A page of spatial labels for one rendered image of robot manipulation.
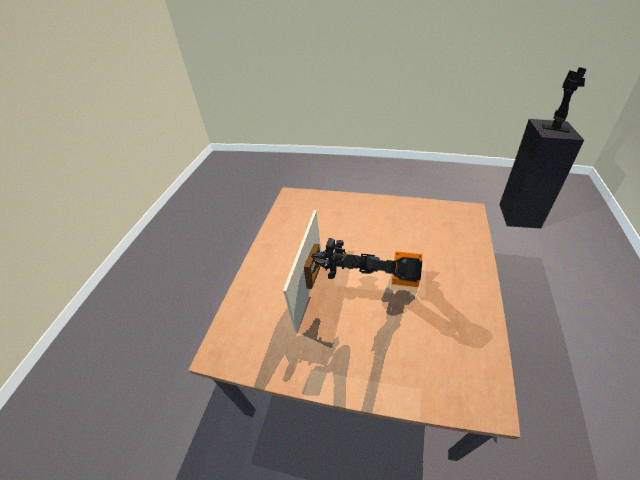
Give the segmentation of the brown wooden picture frame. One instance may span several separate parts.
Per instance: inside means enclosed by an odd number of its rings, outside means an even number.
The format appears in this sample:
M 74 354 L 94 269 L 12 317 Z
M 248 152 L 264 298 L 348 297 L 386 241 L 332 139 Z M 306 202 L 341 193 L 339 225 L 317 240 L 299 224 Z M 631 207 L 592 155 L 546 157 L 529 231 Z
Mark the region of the brown wooden picture frame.
M 311 252 L 309 253 L 306 263 L 304 265 L 304 273 L 305 273 L 305 281 L 306 288 L 312 289 L 317 278 L 318 272 L 320 270 L 320 265 L 314 262 L 316 257 L 313 257 L 312 254 L 320 252 L 319 244 L 314 244 Z

